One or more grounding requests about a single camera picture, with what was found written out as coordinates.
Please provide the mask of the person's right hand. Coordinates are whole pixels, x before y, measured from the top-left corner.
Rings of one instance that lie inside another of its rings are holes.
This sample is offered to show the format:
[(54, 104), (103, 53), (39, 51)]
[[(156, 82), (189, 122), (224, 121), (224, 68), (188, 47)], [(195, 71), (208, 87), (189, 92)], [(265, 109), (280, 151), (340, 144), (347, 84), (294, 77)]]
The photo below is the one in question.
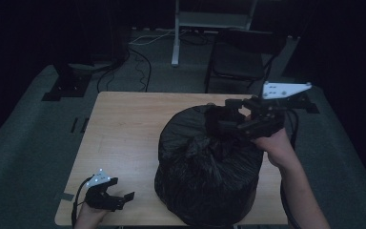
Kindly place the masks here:
[(270, 137), (260, 137), (254, 140), (254, 144), (268, 154), (271, 163), (282, 169), (295, 166), (296, 155), (286, 130), (281, 129)]

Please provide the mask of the white metal desk frame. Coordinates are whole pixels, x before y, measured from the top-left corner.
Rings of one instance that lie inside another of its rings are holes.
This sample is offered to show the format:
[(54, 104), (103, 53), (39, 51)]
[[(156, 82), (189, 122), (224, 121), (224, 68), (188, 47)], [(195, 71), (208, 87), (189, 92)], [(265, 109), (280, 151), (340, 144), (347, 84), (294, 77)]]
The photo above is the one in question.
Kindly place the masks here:
[(212, 29), (240, 28), (248, 30), (253, 22), (257, 3), (258, 0), (251, 0), (251, 6), (247, 14), (233, 14), (183, 11), (180, 9), (180, 0), (175, 0), (172, 66), (177, 67), (179, 65), (181, 27)]

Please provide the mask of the black folding chair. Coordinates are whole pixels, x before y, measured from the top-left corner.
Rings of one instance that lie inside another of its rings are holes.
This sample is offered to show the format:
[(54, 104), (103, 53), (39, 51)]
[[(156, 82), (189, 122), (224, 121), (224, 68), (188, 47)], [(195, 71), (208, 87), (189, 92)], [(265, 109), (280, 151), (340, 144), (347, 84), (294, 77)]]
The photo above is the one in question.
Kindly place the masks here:
[(212, 78), (248, 82), (266, 81), (274, 60), (287, 43), (287, 36), (271, 31), (226, 28), (216, 35), (204, 79), (205, 93)]

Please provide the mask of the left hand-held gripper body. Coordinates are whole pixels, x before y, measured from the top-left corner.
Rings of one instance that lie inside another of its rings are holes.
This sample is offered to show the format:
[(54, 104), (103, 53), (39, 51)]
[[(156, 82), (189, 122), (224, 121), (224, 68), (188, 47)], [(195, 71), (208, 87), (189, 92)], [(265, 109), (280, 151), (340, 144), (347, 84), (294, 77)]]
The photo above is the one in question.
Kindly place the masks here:
[(87, 182), (87, 193), (85, 202), (95, 209), (102, 210), (122, 210), (124, 207), (124, 199), (121, 197), (111, 196), (107, 193), (109, 187), (107, 183), (110, 177), (103, 169), (99, 169)]

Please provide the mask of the person's left hand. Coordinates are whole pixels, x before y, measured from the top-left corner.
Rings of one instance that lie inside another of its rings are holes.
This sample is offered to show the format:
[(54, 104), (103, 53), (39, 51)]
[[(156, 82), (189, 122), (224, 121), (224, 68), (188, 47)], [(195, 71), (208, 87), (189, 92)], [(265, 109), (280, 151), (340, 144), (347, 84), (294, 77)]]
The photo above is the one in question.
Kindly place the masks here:
[(73, 229), (97, 229), (107, 214), (107, 210), (91, 208), (83, 203)]

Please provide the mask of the black stand base plate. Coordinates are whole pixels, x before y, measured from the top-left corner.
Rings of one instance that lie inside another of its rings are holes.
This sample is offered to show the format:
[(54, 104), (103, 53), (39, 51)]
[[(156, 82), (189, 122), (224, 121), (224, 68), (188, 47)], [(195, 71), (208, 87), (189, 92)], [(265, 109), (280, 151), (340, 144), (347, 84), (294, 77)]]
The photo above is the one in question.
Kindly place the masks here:
[(63, 97), (83, 97), (89, 86), (92, 75), (76, 73), (66, 63), (53, 65), (58, 77), (51, 90), (42, 97), (43, 101), (59, 101)]
[(295, 100), (295, 107), (297, 109), (305, 110), (308, 114), (318, 114), (319, 109), (316, 104), (311, 101), (307, 95), (302, 95)]

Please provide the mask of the black plastic garbage bag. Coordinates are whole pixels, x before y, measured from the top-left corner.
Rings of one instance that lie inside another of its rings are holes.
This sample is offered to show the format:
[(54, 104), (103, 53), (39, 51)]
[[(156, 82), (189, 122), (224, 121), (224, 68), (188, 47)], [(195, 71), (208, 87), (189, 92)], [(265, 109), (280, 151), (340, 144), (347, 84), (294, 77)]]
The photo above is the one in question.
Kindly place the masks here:
[(200, 105), (175, 114), (161, 132), (154, 190), (185, 223), (228, 226), (251, 211), (263, 152), (239, 132), (218, 128), (244, 119), (236, 109)]

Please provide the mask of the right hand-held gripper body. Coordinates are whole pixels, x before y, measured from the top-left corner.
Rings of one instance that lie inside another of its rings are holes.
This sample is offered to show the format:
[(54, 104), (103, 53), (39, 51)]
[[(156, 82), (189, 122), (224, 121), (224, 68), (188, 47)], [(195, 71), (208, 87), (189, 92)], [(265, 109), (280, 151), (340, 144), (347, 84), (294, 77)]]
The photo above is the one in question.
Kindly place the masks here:
[(261, 96), (243, 99), (240, 108), (251, 111), (251, 119), (237, 126), (238, 130), (250, 138), (268, 137), (284, 127), (285, 113), (295, 107), (291, 98), (312, 88), (307, 83), (263, 84)]

